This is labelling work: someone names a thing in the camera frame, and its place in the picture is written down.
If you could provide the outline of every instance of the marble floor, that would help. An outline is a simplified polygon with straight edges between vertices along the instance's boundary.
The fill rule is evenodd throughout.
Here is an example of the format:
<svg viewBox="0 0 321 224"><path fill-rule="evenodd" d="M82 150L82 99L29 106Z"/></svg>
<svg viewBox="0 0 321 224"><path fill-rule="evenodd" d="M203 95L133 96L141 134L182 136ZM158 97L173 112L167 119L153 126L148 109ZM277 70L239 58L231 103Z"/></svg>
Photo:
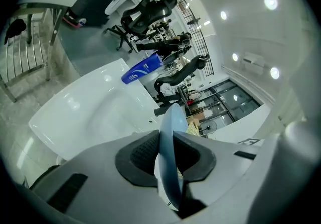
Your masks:
<svg viewBox="0 0 321 224"><path fill-rule="evenodd" d="M119 21L120 18L115 16L106 27L119 24ZM98 67L119 58L123 58L132 67L146 57L144 53L129 54L129 47L125 44L123 49L117 52L115 48L120 38L109 33L102 35L106 27L83 27L74 30L62 24L57 37L59 41L56 40L59 45L55 50L58 52L53 54L57 54L58 58L67 58L69 64L61 66L59 61L53 62L50 81L45 81L45 71L42 69L12 86L10 91L18 99L16 103L12 103L0 89L1 158L15 182L27 181L28 186L31 186L43 172L59 162L57 155L46 147L28 126L29 119L41 106L70 82ZM5 46L0 47L0 75L6 81L5 50ZM12 55L10 51L8 62L12 62L12 57L17 58L18 55ZM9 79L12 74L13 66L9 67Z"/></svg>

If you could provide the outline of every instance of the white ceiling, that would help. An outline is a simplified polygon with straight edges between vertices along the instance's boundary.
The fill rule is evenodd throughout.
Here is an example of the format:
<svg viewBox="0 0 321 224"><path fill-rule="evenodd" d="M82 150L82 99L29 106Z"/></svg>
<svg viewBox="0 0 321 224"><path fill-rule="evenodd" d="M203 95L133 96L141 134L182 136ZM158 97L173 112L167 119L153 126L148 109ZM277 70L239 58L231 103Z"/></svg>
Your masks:
<svg viewBox="0 0 321 224"><path fill-rule="evenodd" d="M264 0L200 0L209 14L221 49L222 64L260 86L274 98L315 44L313 18L303 0L278 0L277 9L267 9ZM225 11L227 20L220 18ZM262 75L244 68L245 52L264 58ZM239 61L232 60L237 53ZM280 70L278 80L271 67Z"/></svg>

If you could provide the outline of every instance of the chair base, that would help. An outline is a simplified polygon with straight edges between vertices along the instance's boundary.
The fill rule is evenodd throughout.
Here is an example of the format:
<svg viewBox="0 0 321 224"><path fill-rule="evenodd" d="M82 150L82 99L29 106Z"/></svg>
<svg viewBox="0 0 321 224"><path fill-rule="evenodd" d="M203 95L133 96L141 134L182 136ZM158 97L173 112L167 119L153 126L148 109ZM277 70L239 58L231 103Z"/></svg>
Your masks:
<svg viewBox="0 0 321 224"><path fill-rule="evenodd" d="M127 38L127 34L128 32L124 32L120 29L120 27L118 25L115 25L113 26L112 28L107 28L103 31L103 34L106 34L107 31L111 31L115 34L118 34L120 36L120 45L116 48L117 51L119 51L121 48L122 48L122 45L124 43L124 41L129 45L130 47L130 50L129 50L129 53L133 52L134 48L133 46L131 45L129 39Z"/></svg>

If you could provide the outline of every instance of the white sink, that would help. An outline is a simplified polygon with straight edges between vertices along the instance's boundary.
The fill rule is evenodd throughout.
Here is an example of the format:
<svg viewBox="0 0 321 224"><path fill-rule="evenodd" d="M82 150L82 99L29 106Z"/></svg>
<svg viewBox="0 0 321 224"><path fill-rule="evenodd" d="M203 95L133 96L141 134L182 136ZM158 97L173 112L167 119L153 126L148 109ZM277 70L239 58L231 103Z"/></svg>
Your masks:
<svg viewBox="0 0 321 224"><path fill-rule="evenodd" d="M65 160L133 132L159 129L158 105L144 86L121 81L128 70L120 59L81 77L49 100L30 119L30 128Z"/></svg>

